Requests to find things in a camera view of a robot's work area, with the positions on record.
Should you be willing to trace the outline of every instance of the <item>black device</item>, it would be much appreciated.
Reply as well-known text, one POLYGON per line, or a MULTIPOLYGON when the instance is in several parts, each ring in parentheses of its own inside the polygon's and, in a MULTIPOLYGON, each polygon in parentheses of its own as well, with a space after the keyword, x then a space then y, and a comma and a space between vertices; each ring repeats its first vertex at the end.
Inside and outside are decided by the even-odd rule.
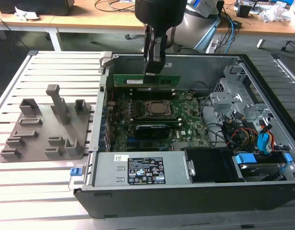
POLYGON ((187 0, 136 0, 135 16, 146 25, 144 40, 144 82, 160 73, 166 63, 166 31, 183 19, 187 0))
POLYGON ((237 17, 240 18, 247 18, 249 15, 249 12, 251 11, 251 9, 253 8, 252 5, 249 5, 249 3, 245 2, 245 3, 240 3, 238 6, 238 10, 237 10, 237 17))
POLYGON ((185 148, 185 153, 187 160, 192 161, 194 165, 194 183, 243 181, 238 177, 233 163, 234 152, 228 148, 185 148))
POLYGON ((39 14, 67 16, 74 0, 0 0, 1 13, 14 13, 15 7, 22 11, 39 14))

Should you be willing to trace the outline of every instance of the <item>warning label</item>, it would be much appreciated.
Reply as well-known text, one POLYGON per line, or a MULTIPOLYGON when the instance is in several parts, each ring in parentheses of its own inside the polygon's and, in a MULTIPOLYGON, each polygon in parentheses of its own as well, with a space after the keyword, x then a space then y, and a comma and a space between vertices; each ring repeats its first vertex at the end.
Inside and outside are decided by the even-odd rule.
POLYGON ((128 158, 128 183, 165 184, 165 170, 162 157, 128 158))

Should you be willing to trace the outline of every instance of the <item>white paper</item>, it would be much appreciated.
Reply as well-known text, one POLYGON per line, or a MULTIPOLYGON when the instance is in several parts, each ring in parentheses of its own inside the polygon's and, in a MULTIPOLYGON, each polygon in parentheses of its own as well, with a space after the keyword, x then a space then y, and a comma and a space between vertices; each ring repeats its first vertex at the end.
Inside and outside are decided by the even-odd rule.
POLYGON ((27 21, 27 19, 30 19, 30 20, 39 19, 39 17, 37 16, 35 12, 22 11, 16 7, 15 7, 15 12, 16 13, 14 13, 14 15, 17 16, 22 21, 27 21))

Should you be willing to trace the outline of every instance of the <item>metal bracket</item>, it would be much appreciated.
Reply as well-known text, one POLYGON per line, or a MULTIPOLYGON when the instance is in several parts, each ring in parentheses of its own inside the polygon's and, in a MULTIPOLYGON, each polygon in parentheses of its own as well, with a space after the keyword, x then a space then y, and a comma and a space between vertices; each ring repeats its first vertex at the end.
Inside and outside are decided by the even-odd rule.
POLYGON ((101 53, 100 66, 101 69, 113 64, 113 53, 111 51, 105 51, 101 53))

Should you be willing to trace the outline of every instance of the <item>motherboard chip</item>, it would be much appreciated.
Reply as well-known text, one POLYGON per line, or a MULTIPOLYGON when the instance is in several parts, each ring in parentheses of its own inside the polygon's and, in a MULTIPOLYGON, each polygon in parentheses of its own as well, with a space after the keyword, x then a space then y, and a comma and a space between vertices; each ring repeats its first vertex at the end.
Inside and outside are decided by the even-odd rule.
POLYGON ((147 101, 144 103, 146 114, 143 117, 171 116, 171 103, 165 100, 147 101))
POLYGON ((162 102, 153 102, 151 105, 151 110, 153 114, 165 114, 165 107, 162 102))

